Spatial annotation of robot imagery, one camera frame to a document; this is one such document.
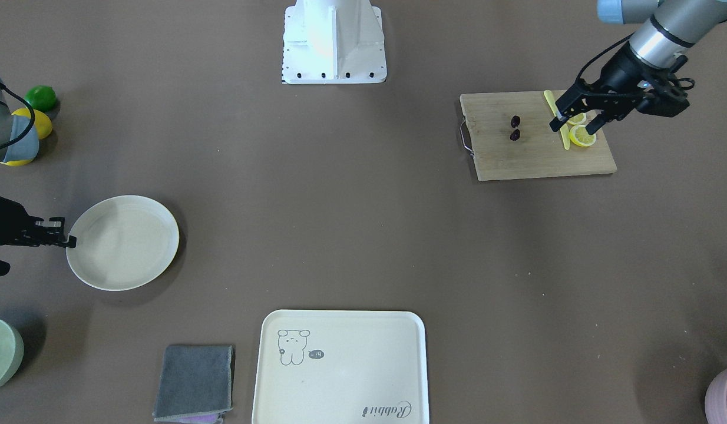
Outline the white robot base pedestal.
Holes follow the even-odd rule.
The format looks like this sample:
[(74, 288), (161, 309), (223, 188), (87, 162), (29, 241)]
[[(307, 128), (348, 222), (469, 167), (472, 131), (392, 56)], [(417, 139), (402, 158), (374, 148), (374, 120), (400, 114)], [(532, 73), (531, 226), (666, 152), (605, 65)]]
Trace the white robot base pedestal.
[(281, 81), (377, 84), (388, 68), (382, 11), (369, 1), (297, 1), (285, 9)]

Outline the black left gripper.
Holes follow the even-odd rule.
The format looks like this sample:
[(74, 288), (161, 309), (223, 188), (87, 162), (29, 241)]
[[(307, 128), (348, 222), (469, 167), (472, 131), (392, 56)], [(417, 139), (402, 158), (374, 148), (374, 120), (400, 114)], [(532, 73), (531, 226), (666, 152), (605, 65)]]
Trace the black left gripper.
[(690, 106), (687, 91), (692, 89), (692, 80), (676, 77), (677, 70), (688, 61), (686, 55), (679, 54), (675, 64), (666, 69), (656, 69), (635, 56), (630, 45), (624, 45), (603, 65), (597, 81), (585, 81), (583, 72), (598, 58), (587, 62), (558, 98), (558, 111), (549, 123), (552, 131), (560, 131), (569, 119), (583, 112), (599, 112), (586, 125), (587, 133), (595, 135), (609, 121), (621, 121), (633, 110), (675, 117)]

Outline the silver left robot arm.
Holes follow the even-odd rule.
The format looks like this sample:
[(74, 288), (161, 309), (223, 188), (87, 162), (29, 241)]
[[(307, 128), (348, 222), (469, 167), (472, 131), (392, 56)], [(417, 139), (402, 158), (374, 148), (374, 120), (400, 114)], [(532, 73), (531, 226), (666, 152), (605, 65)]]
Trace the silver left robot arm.
[(636, 2), (637, 13), (627, 13), (620, 2), (600, 1), (600, 17), (608, 21), (606, 9), (620, 9), (623, 22), (643, 16), (633, 34), (617, 41), (616, 54), (603, 65), (597, 81), (587, 83), (581, 75), (556, 101), (550, 121), (560, 131), (570, 118), (596, 110), (587, 125), (595, 134), (605, 124), (621, 121), (636, 110), (646, 115), (675, 117), (689, 107), (687, 89), (676, 72), (687, 62), (686, 52), (711, 30), (727, 22), (727, 1)]

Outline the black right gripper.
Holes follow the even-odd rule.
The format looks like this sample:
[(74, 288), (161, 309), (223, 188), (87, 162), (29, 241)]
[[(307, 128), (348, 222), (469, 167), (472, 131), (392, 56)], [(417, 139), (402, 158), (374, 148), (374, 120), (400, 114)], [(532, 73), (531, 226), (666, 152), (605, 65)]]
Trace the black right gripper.
[(76, 248), (77, 238), (65, 233), (65, 218), (30, 216), (16, 201), (0, 196), (0, 245)]

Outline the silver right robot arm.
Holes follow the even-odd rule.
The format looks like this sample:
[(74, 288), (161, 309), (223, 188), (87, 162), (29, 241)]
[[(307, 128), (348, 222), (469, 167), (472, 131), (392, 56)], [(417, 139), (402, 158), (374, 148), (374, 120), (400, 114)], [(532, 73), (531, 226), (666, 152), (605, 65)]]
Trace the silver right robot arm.
[[(28, 117), (11, 114), (5, 99), (6, 94), (26, 107), (29, 105), (7, 88), (0, 76), (0, 162), (35, 158), (39, 147), (35, 128), (37, 112), (30, 108)], [(33, 217), (20, 203), (0, 197), (0, 245), (76, 247), (77, 239), (75, 236), (67, 236), (64, 226), (63, 217), (52, 217), (48, 220)]]

